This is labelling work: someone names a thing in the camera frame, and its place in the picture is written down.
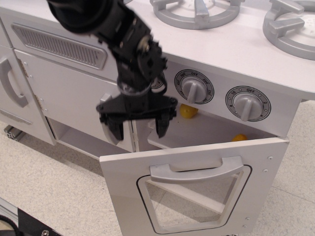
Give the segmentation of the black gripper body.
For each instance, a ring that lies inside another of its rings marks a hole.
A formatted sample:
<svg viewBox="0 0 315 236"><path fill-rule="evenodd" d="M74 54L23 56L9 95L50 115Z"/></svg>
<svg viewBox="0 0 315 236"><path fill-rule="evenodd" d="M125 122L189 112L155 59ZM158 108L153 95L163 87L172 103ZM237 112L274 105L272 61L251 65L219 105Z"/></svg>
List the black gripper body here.
<svg viewBox="0 0 315 236"><path fill-rule="evenodd" d="M176 115L178 101L174 97L148 92L142 96L119 96L101 102L96 110L104 123L121 123L138 119L172 119Z"/></svg>

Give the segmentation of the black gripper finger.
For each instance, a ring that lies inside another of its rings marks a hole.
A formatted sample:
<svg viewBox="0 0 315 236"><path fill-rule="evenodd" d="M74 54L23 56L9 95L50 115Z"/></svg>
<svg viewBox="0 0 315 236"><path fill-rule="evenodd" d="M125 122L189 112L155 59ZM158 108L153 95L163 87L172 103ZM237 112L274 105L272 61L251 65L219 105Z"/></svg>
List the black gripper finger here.
<svg viewBox="0 0 315 236"><path fill-rule="evenodd" d="M156 133L159 138L165 136L167 129L169 127L169 114L163 113L159 117L156 118Z"/></svg>
<svg viewBox="0 0 315 236"><path fill-rule="evenodd" d="M123 120L121 118L107 117L105 124L118 141L122 141L124 139Z"/></svg>

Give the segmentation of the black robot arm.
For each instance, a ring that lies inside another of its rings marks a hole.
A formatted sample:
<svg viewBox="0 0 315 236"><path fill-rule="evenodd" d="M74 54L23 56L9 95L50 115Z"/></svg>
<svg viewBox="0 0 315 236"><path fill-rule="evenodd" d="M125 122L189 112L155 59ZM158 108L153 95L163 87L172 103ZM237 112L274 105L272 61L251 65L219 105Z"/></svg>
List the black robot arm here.
<svg viewBox="0 0 315 236"><path fill-rule="evenodd" d="M50 0L48 5L66 30L94 35L107 44L116 60L120 94L96 108L112 137L124 138L125 121L150 118L163 137L176 116L178 102L164 91L151 89L154 81L165 82L167 59L150 28L121 0Z"/></svg>

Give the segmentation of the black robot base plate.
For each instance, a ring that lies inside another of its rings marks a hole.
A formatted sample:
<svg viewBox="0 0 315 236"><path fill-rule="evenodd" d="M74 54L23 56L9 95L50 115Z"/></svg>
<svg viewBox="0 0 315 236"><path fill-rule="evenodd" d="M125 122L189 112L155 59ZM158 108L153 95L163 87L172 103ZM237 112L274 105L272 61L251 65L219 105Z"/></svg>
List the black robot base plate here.
<svg viewBox="0 0 315 236"><path fill-rule="evenodd" d="M19 208L18 228L30 236L61 236L59 232Z"/></svg>

